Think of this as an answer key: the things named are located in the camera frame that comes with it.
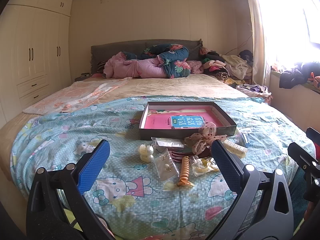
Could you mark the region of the yellow clips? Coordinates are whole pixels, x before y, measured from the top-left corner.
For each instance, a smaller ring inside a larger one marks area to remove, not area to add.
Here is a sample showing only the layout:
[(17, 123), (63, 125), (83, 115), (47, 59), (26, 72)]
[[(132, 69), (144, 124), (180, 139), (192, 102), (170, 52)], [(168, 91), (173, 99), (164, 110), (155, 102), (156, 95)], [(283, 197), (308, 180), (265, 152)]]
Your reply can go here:
[(193, 155), (189, 158), (189, 161), (193, 174), (196, 177), (208, 172), (219, 172), (218, 165), (212, 157), (199, 158), (198, 156)]

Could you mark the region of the white card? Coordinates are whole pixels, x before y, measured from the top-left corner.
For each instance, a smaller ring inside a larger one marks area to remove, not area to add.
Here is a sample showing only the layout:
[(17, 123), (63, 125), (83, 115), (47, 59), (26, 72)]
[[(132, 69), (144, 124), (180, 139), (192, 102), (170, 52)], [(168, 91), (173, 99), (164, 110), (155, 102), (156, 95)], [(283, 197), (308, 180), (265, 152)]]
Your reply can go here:
[(152, 137), (151, 140), (153, 141), (153, 144), (158, 147), (166, 147), (166, 148), (184, 148), (185, 147), (184, 142), (180, 139)]

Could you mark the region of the dark clothes on windowsill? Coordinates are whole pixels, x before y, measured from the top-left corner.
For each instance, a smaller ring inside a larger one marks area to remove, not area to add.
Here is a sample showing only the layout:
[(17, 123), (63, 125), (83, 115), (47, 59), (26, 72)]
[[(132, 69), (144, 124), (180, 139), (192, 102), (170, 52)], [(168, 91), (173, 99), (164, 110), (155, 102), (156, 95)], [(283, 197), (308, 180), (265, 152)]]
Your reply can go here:
[(285, 70), (279, 78), (279, 87), (291, 89), (308, 81), (319, 88), (319, 62), (299, 63), (291, 70)]

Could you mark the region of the hello kitty teal blanket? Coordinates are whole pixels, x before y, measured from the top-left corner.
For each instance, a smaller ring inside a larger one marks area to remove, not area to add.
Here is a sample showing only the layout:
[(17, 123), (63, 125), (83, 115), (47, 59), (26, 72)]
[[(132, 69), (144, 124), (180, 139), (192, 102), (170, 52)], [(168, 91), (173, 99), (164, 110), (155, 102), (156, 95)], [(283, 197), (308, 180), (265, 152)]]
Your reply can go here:
[[(198, 98), (131, 97), (73, 113), (32, 118), (19, 131), (11, 150), (10, 169), (16, 186), (28, 196), (38, 168), (60, 170), (107, 140), (110, 156), (85, 198), (112, 232), (123, 239), (204, 239), (223, 218), (236, 193), (220, 172), (191, 175), (192, 187), (179, 187), (174, 179), (161, 181), (156, 166), (141, 161), (139, 122), (149, 101), (196, 102)], [(296, 142), (310, 155), (316, 154), (301, 129), (260, 99), (224, 98), (215, 103), (247, 135), (245, 163), (266, 172), (279, 168), (288, 183), (297, 182), (298, 165), (288, 156), (289, 144)]]

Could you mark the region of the earrings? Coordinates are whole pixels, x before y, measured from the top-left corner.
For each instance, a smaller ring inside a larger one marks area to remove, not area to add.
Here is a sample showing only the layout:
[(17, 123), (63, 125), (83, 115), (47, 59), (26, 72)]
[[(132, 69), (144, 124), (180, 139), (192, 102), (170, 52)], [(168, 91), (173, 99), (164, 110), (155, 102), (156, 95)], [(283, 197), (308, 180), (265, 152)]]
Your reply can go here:
[(155, 159), (155, 166), (160, 178), (160, 181), (175, 179), (180, 173), (177, 169), (169, 151), (166, 149)]

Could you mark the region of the peach floral towel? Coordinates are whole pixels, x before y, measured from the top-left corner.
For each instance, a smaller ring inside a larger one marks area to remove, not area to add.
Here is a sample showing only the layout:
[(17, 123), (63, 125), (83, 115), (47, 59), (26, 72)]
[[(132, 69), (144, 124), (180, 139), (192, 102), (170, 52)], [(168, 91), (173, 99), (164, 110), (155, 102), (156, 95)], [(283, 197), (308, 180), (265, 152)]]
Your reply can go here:
[(130, 77), (126, 77), (124, 79), (78, 81), (27, 107), (23, 113), (37, 115), (71, 113), (92, 105), (130, 80), (132, 80)]

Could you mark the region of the dark shallow cardboard box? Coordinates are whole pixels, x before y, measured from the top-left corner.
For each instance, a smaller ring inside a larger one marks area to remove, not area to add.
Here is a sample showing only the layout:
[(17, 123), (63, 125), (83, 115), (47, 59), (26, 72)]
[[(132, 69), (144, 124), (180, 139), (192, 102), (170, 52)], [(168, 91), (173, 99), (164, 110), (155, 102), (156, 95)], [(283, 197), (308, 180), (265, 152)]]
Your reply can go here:
[(235, 134), (236, 123), (214, 102), (149, 101), (139, 124), (140, 139), (184, 139), (210, 122), (215, 124), (217, 135)]

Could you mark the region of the maroon hair comb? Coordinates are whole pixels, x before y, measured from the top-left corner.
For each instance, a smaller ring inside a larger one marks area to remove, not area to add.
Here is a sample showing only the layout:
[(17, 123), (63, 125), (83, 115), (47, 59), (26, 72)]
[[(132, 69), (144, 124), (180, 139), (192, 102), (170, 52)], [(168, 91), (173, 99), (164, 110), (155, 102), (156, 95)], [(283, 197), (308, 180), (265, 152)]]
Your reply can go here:
[(193, 152), (191, 151), (173, 151), (173, 150), (168, 150), (169, 155), (171, 156), (172, 160), (176, 163), (181, 163), (182, 159), (184, 157), (191, 157), (194, 156), (195, 154), (193, 154)]

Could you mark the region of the pink quilt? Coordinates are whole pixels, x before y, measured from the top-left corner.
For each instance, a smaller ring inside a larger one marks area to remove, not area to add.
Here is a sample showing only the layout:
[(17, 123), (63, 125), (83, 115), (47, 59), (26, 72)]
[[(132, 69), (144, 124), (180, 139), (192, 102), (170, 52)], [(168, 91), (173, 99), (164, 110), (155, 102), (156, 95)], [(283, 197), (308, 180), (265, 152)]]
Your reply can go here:
[(104, 66), (104, 75), (107, 79), (132, 78), (166, 78), (162, 67), (159, 67), (157, 58), (144, 60), (127, 60), (123, 52), (112, 56)]

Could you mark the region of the cream wardrobe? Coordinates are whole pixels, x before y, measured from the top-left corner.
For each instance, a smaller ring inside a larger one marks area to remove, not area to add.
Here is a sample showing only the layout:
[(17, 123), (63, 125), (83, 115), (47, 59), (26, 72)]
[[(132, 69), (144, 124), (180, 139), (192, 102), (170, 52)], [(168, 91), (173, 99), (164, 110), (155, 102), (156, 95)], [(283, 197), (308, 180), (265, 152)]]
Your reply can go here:
[(1, 13), (1, 125), (72, 83), (72, 0), (9, 0)]

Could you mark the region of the clothes heap beside bed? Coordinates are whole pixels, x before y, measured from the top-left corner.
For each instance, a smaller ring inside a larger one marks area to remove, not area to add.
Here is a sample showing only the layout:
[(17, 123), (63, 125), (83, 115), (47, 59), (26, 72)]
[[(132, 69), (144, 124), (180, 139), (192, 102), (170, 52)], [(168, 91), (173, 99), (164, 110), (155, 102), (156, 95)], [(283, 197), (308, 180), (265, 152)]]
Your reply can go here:
[(271, 104), (271, 100), (273, 99), (272, 93), (268, 90), (267, 86), (241, 84), (237, 85), (236, 89), (249, 97), (263, 98), (264, 102), (268, 105)]

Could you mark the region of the cream claw hair clip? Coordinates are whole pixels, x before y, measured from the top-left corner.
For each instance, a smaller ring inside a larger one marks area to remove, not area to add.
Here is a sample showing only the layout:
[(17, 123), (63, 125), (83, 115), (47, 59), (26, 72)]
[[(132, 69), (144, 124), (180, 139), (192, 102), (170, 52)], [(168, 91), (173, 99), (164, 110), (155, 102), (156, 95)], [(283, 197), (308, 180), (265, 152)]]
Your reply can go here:
[(229, 150), (229, 152), (231, 152), (234, 155), (237, 155), (240, 159), (244, 158), (248, 151), (248, 149), (245, 148), (244, 146), (238, 145), (227, 139), (224, 140), (222, 144), (227, 150)]

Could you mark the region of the grey headboard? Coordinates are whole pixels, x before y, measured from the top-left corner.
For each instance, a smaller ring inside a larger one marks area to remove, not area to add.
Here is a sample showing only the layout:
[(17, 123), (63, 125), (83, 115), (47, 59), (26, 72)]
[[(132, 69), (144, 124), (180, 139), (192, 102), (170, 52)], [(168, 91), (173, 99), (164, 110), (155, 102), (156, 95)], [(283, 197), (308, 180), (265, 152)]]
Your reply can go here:
[(91, 74), (102, 73), (102, 67), (99, 63), (107, 62), (113, 55), (120, 51), (141, 55), (146, 48), (159, 44), (181, 44), (189, 50), (188, 60), (200, 60), (200, 49), (203, 47), (201, 39), (192, 40), (172, 40), (172, 39), (157, 39), (157, 40), (134, 40), (124, 42), (114, 42), (102, 45), (91, 46)]

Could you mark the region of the pile of clothes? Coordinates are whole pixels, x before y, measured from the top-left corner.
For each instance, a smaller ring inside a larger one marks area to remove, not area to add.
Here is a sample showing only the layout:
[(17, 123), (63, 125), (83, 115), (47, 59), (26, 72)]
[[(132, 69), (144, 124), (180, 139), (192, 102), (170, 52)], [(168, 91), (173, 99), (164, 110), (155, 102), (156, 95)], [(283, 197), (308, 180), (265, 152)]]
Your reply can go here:
[(243, 50), (239, 55), (220, 55), (205, 47), (200, 49), (203, 74), (226, 82), (232, 79), (237, 85), (253, 82), (253, 53)]

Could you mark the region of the pink polka-dot bow scrunchie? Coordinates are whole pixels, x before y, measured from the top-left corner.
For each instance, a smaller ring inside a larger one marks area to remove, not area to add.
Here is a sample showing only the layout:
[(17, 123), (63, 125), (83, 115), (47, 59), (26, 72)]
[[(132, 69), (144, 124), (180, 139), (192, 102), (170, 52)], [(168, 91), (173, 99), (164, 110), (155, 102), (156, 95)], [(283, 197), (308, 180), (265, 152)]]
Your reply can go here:
[(198, 132), (193, 133), (191, 136), (184, 139), (185, 143), (191, 147), (193, 154), (199, 155), (216, 140), (224, 141), (227, 135), (217, 135), (217, 127), (213, 122), (206, 122), (202, 125)]

